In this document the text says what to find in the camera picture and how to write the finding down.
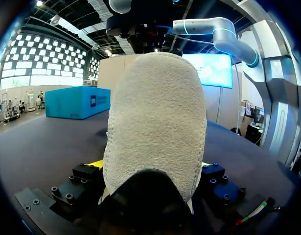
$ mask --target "blue box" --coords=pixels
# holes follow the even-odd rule
[[[110,109],[110,90],[69,87],[45,94],[46,117],[85,119]]]

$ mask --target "monitor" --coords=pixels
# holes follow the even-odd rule
[[[183,54],[197,70],[202,85],[233,88],[231,57],[226,54]]]
[[[255,106],[254,123],[262,124],[264,121],[264,110]]]

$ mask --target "floor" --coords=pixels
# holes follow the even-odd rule
[[[20,114],[20,118],[8,123],[0,124],[0,135],[4,132],[7,132],[14,128],[15,126],[22,125],[28,121],[31,121],[35,118],[40,118],[45,116],[45,110],[35,110],[34,112],[27,112],[26,114]]]

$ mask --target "white wire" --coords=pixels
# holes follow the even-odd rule
[[[233,63],[235,65],[235,70],[236,70],[236,75],[237,75],[237,83],[238,83],[238,117],[237,117],[237,127],[236,127],[236,133],[238,134],[238,127],[239,127],[239,118],[240,118],[240,105],[241,105],[241,100],[240,100],[240,84],[239,84],[239,76],[238,76],[238,71],[237,71],[237,66],[232,58]]]
[[[194,42],[194,43],[202,43],[202,44],[213,45],[213,43],[210,43],[210,42],[204,42],[204,41],[198,41],[198,40],[193,40],[193,39],[189,39],[189,38],[183,38],[183,37],[180,37],[178,35],[174,35],[174,36],[176,36],[177,38],[183,39],[183,40]],[[232,58],[232,60],[233,60],[233,63],[235,65],[235,70],[236,70],[236,75],[237,75],[237,81],[238,81],[237,82],[238,83],[238,117],[237,117],[237,127],[236,127],[236,133],[238,134],[239,119],[240,119],[240,106],[241,106],[241,100],[240,100],[240,83],[239,83],[239,76],[238,76],[238,71],[237,71],[236,63],[235,63],[235,61],[234,61],[233,58]]]
[[[189,38],[183,38],[183,37],[180,37],[178,35],[175,35],[177,38],[180,38],[180,39],[183,39],[183,40],[187,40],[187,41],[190,41],[190,42],[193,42],[193,43],[202,43],[202,44],[209,44],[209,45],[213,45],[213,43],[210,43],[210,42],[204,42],[204,41],[198,41],[198,40],[193,40],[193,39],[189,39]]]

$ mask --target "ceiling light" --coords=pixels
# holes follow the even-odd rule
[[[109,50],[105,50],[108,56],[112,56],[112,53]]]
[[[41,6],[41,5],[43,5],[43,2],[38,0],[38,1],[36,2],[36,6]]]

